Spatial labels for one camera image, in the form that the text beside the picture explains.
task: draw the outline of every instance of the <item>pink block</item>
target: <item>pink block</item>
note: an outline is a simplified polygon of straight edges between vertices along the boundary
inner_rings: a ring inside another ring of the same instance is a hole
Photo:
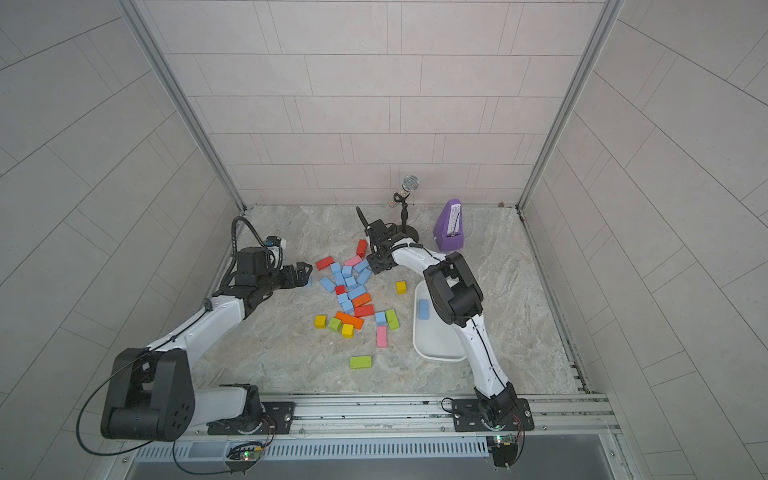
[[[386,348],[386,327],[385,326],[376,327],[376,346],[378,346],[380,349]]]
[[[360,258],[357,255],[355,255],[354,257],[352,257],[349,260],[347,260],[346,262],[344,262],[344,265],[346,265],[346,266],[355,266],[355,265],[357,265],[360,262],[362,262],[362,258]]]

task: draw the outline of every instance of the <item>tiled wall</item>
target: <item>tiled wall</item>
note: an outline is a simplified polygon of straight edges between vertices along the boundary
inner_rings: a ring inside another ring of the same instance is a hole
[[[101,467],[78,408],[197,309],[235,214],[111,0],[0,2],[0,477]]]
[[[603,6],[137,3],[246,204],[515,203]]]
[[[627,0],[525,210],[648,478],[768,474],[767,31]]]

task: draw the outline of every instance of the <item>lime green block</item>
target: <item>lime green block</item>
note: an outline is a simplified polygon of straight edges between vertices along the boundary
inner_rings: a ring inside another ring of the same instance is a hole
[[[352,370],[357,369],[369,369],[373,365],[373,360],[370,355],[354,356],[349,359],[349,367]]]
[[[397,315],[395,309],[390,309],[384,312],[386,314],[386,322],[389,324],[390,330],[397,330],[400,328],[400,322],[397,321]]]

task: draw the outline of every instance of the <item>red block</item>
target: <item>red block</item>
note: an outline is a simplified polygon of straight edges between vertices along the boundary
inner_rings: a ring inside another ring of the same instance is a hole
[[[373,309],[373,305],[361,305],[355,307],[355,316],[360,318],[363,316],[371,316],[376,314],[376,311]]]
[[[331,266],[331,263],[333,263],[333,257],[325,257],[324,259],[315,263],[315,265],[317,265],[318,270],[322,270]]]
[[[366,250],[368,249],[368,242],[361,240],[357,243],[357,256],[360,258],[366,257]]]

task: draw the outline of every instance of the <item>green block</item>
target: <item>green block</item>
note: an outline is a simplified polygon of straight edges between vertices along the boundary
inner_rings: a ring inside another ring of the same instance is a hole
[[[373,365],[373,360],[370,355],[354,356],[349,359],[349,367],[352,370],[357,369],[369,369]]]
[[[333,330],[334,332],[338,332],[341,330],[341,320],[337,319],[336,317],[333,317],[330,322],[328,322],[328,328]]]
[[[384,312],[386,314],[386,322],[389,324],[390,330],[397,330],[400,328],[400,322],[397,321],[397,315],[395,309],[390,309]]]

